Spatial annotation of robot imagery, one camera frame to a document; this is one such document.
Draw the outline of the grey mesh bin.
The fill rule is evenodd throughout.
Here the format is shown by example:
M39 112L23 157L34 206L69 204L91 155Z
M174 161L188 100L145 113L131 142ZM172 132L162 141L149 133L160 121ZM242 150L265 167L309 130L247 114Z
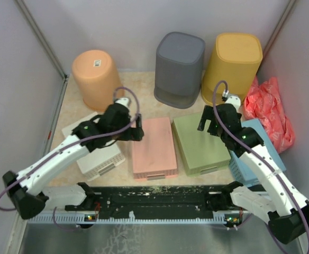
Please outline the grey mesh bin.
M191 107L201 90L205 42L194 35L170 32L156 51L155 98L168 106Z

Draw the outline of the green plastic basket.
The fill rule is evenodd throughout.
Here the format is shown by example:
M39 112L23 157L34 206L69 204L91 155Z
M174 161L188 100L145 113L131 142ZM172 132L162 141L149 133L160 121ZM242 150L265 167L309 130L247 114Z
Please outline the green plastic basket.
M187 176L195 177L221 170L229 165L230 154L219 137L199 131L202 112L179 116L172 121Z

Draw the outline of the blue plastic basket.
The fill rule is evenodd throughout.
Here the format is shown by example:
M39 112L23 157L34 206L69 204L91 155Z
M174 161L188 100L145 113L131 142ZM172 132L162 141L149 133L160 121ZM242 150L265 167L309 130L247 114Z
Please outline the blue plastic basket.
M269 154L273 158L276 165L283 172L285 172L286 167L260 121L258 119L247 120L242 122L242 126L251 127L256 130L256 132L263 139L264 145L267 147L267 150L269 151ZM242 160L240 160L233 151L229 151L229 154L231 157L229 162L229 169L233 178L248 187L259 184L258 178L253 173L253 171L244 162L242 162Z

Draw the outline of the pink plastic basket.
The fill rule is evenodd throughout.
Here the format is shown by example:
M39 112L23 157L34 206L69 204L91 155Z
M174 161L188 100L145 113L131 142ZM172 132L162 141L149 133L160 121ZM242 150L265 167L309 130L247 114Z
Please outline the pink plastic basket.
M132 171L136 180L174 178L178 166L169 117L142 121L144 136L132 143Z

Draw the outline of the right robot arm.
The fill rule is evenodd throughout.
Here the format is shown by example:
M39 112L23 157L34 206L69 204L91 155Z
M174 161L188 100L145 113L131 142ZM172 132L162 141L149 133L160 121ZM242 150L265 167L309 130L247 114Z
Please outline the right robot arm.
M203 131L206 121L210 121L208 133L220 137L225 146L253 171L269 198L233 182L221 197L222 205L230 210L238 206L249 211L264 221L283 244L304 233L309 235L309 199L277 166L256 130L241 125L240 117L232 104L206 105L198 130Z

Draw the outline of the yellow mesh bin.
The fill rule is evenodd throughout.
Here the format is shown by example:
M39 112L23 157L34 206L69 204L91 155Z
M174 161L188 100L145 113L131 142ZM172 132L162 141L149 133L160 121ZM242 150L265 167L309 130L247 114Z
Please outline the yellow mesh bin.
M259 39L248 33L221 33L216 37L202 80L202 99L212 105L216 84L224 80L229 93L244 101L263 58Z

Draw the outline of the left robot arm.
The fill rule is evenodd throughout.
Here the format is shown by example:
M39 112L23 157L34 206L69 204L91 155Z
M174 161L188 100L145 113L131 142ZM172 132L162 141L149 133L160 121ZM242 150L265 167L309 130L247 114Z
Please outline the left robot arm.
M35 164L18 173L8 171L2 177L6 193L20 217L31 219L44 210L89 210L95 194L85 183L48 187L48 184L72 163L112 141L141 141L144 136L141 114L131 120L129 107L117 100L103 114L80 122L63 142Z

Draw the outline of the orange capybara bucket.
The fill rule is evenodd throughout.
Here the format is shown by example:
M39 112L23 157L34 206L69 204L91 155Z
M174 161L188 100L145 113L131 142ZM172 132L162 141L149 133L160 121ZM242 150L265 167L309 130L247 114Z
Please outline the orange capybara bucket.
M72 63L72 75L83 102L90 109L103 112L113 103L113 94L122 83L113 58L102 50L88 50Z

